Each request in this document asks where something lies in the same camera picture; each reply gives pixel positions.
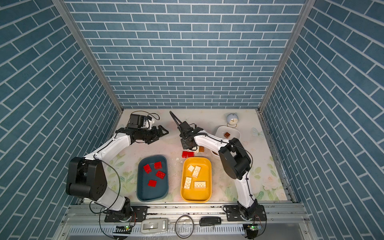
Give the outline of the white lego top small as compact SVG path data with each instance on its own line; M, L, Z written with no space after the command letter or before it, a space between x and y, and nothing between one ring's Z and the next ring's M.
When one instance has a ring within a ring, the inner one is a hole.
M189 165L188 170L192 173L194 171L195 167L192 165Z

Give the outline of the long white lego brick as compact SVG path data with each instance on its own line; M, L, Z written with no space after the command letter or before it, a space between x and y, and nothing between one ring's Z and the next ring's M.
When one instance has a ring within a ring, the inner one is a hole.
M201 171L201 167L200 166L196 166L194 168L193 173L192 173L192 177L193 178L198 178L200 171Z

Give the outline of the red lego cube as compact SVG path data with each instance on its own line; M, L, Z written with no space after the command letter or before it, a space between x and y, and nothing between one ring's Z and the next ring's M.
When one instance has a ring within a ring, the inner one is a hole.
M154 163L154 169L155 170L160 170L160 169L162 169L163 168L163 166L162 166L162 162L156 162L156 163Z

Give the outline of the red lego brick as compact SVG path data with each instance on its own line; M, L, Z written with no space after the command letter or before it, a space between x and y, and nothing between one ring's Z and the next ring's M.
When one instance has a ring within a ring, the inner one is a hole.
M153 188L155 188L156 185L157 185L157 181L155 181L155 180L149 180L149 182L148 182L148 186L149 186L149 187L153 187Z
M164 173L162 171L157 171L156 176L163 180L166 176L166 173Z
M150 166L149 164L144 165L144 166L143 166L143 169L144 169L144 171L145 171L147 174L149 174L149 173L152 172L152 168L151 168L151 166Z

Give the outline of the long white lego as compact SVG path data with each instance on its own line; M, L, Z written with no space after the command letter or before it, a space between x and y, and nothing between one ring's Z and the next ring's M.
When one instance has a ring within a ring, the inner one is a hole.
M206 181L195 181L194 182L194 188L195 189L206 189L207 183L206 183Z

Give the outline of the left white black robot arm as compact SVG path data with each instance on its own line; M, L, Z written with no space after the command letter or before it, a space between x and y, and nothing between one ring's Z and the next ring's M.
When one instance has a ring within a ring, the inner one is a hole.
M101 212L116 213L124 218L133 212L130 199L108 187L105 167L113 168L109 161L136 141L152 144L169 134L163 126L155 126L156 114L132 114L127 125L99 148L69 162L66 193L78 198L87 198L102 206Z

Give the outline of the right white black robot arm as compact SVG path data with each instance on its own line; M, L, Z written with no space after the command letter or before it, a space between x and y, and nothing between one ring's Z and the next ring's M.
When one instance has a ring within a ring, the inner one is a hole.
M259 204L253 197L248 177L253 160L240 140L237 138L230 140L220 139L200 127L192 127L186 121L182 122L173 112L170 112L170 115L180 131L181 143L184 150L194 150L197 147L204 147L219 154L224 171L235 181L238 193L239 212L242 218L249 220L255 217Z

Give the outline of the white plastic tray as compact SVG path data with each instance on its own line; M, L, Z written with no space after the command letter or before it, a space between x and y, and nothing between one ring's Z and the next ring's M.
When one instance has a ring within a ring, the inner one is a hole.
M225 133L229 133L230 137L226 138L224 136ZM219 139L223 139L223 141L228 142L229 140L232 140L233 138L240 140L241 139L241 133L238 130L236 130L235 128L230 128L227 126L220 126L220 127L218 127L218 129L215 133L215 137L217 137Z

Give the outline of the yellow plastic tray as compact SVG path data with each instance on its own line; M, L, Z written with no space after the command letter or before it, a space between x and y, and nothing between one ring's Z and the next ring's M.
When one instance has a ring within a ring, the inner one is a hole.
M201 171L198 178L193 178L192 173L188 170L189 165L194 167L200 166ZM183 189L186 177L192 178L191 188L189 190ZM195 181L206 181L206 189L195 189ZM212 195L212 164L209 159L203 157L191 157L184 161L183 174L181 182L181 197L184 201L189 203L205 203Z

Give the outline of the dark teal plastic tray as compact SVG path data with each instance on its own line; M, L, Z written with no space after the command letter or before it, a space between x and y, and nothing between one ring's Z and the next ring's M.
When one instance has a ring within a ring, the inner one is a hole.
M154 169L154 163L162 162L163 168L160 170ZM143 166L149 164L152 168L152 172L147 174ZM162 180L156 176L157 171L166 173L165 178ZM155 188L149 187L149 180L157 181ZM138 179L137 179L137 197L141 202L151 202L155 200L163 199L167 196L169 191L168 182L168 167L167 160L164 156L157 155L144 158L140 161L138 166Z

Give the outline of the small grey globe ball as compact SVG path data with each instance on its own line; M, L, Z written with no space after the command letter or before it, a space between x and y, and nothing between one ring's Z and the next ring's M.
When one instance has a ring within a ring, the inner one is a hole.
M230 126L236 126L239 122L239 117L237 114L232 113L227 115L227 124Z

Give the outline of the black remote on rail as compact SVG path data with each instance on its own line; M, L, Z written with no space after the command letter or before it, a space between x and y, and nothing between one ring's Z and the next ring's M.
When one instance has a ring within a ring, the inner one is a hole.
M199 221L199 225L201 227L208 227L208 226L214 226L214 225L220 225L222 223L222 219L220 217L202 217Z

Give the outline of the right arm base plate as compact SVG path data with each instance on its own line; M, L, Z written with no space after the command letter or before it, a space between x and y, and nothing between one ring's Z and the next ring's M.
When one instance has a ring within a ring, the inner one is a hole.
M266 221L267 215L265 207L258 203L253 203L249 208L245 208L239 203L236 205L224 205L223 210L226 214L227 221Z

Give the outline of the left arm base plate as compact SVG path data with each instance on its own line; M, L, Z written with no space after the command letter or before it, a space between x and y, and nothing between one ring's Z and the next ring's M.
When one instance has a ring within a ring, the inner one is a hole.
M147 217L148 206L130 206L121 211L108 210L105 217L106 223L140 223Z

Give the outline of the grey box on rail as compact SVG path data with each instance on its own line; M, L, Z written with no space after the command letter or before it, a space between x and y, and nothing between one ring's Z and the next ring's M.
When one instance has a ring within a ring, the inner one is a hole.
M166 218L146 219L141 223L141 234L156 234L168 230L169 220Z

